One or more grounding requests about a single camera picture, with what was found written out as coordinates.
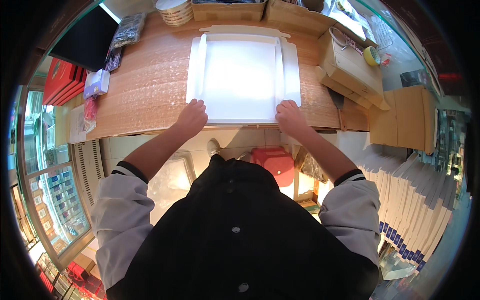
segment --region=shoe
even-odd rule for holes
[[[249,162],[251,162],[250,161],[251,158],[252,158],[252,154],[247,151],[247,152],[243,152],[242,155],[240,155],[240,157],[237,158],[237,160],[243,160],[243,161],[246,161],[246,162],[249,163]]]
[[[216,139],[211,139],[207,143],[207,152],[208,156],[212,157],[215,154],[220,154],[220,144],[216,141]]]

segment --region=white plastic bag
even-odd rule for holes
[[[347,0],[324,0],[322,14],[339,21],[363,41],[366,39],[359,14]]]

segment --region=cardboard box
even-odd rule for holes
[[[366,98],[380,109],[388,110],[384,101],[382,72],[380,66],[367,64],[365,58],[354,48],[337,44],[329,32],[319,39],[320,67],[328,77],[344,85],[348,89]]]
[[[349,88],[345,87],[343,84],[336,82],[335,80],[328,77],[327,72],[322,69],[320,66],[315,67],[315,75],[317,76],[318,81],[331,88],[332,90],[336,91],[337,93],[347,97],[348,99],[352,100],[353,102],[369,109],[372,106],[372,103],[361,97],[359,94],[355,93],[354,91],[350,90]]]
[[[369,109],[370,143],[434,151],[435,100],[423,85],[384,93],[390,110]]]
[[[257,21],[262,19],[266,0],[263,3],[192,3],[195,21],[242,20]]]
[[[268,0],[265,9],[265,19],[269,26],[281,31],[306,34],[315,38],[319,38],[329,27],[334,26],[362,47],[378,46],[369,39],[362,41],[360,37],[335,19],[322,15],[319,12],[311,12],[306,7],[281,0]]]
[[[91,273],[91,275],[97,277],[98,279],[102,279],[102,278],[100,278],[100,271],[99,271],[99,269],[98,269],[98,265],[97,265],[97,264],[92,268],[92,270],[90,271],[90,273]]]
[[[91,258],[86,257],[81,253],[75,257],[73,262],[82,267],[89,275],[91,275],[90,271],[92,271],[95,266],[95,262]]]

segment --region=window frame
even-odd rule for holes
[[[26,209],[28,212],[28,216],[32,222],[32,225],[37,233],[40,242],[42,243],[45,251],[47,252],[48,256],[50,257],[52,263],[55,267],[59,270],[65,269],[71,261],[95,238],[92,231],[92,221],[90,219],[90,215],[88,213],[88,209],[85,205],[85,196],[82,191],[80,183],[80,179],[78,177],[77,168],[75,163],[73,162],[73,146],[68,144],[68,154],[69,154],[69,161],[58,164],[56,166],[48,167],[43,170],[35,171],[33,173],[28,174],[26,169],[25,163],[25,148],[24,148],[24,122],[25,122],[25,108],[26,102],[28,98],[29,91],[39,91],[43,92],[41,87],[29,87],[29,86],[22,86],[22,91],[20,93],[20,101],[18,103],[19,109],[17,114],[17,128],[16,128],[16,137],[15,137],[15,149],[16,149],[16,158],[17,158],[17,177],[18,177],[18,185],[20,188],[20,192],[22,193]],[[43,225],[40,221],[40,217],[36,211],[36,205],[33,197],[33,193],[30,189],[29,180],[41,174],[48,173],[50,171],[55,171],[60,168],[64,168],[70,166],[72,168],[73,174],[73,182],[77,189],[77,194],[80,200],[80,204],[84,211],[85,217],[88,221],[90,228],[78,236],[72,243],[70,243],[65,250],[63,250],[60,254],[57,254],[53,245],[51,244],[48,236],[43,228]]]

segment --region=red gift box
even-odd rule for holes
[[[86,71],[69,62],[52,59],[43,91],[43,105],[62,105],[83,91]]]

